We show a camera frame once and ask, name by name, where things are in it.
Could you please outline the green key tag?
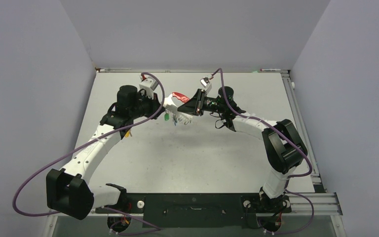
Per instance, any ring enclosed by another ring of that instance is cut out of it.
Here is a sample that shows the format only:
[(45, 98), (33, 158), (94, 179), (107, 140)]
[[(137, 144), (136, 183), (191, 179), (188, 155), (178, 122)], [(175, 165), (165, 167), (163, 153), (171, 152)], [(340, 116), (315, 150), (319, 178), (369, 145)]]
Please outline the green key tag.
[(169, 119), (170, 119), (169, 113), (165, 112), (165, 114), (164, 114), (164, 120), (168, 121)]

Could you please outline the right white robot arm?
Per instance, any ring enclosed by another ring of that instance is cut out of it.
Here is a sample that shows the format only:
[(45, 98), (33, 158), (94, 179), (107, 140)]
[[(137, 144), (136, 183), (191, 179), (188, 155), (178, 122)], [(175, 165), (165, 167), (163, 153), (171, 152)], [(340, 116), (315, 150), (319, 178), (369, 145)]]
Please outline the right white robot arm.
[(307, 155), (307, 149), (289, 119), (255, 119), (237, 106), (233, 94), (234, 90), (225, 86), (219, 89), (216, 98), (208, 97), (202, 89), (198, 89), (192, 98), (177, 92), (173, 92), (172, 97), (182, 102), (177, 108), (182, 115), (202, 116), (204, 112), (217, 113), (224, 127), (263, 141), (271, 171), (260, 189), (259, 205), (265, 211), (272, 211), (279, 204), (278, 197), (283, 195), (289, 176), (293, 175)]

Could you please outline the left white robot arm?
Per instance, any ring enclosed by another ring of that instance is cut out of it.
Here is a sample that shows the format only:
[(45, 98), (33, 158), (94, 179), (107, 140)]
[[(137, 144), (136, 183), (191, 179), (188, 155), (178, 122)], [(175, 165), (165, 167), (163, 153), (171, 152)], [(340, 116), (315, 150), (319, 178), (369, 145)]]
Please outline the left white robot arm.
[(117, 92), (116, 102), (100, 120), (89, 145), (75, 152), (59, 170), (51, 169), (46, 176), (47, 206), (76, 219), (84, 219), (91, 210), (109, 206), (114, 212), (127, 207), (121, 195), (125, 188), (107, 183), (89, 184), (95, 170), (109, 151), (125, 137), (136, 119), (156, 119), (164, 112), (154, 86), (124, 85)]

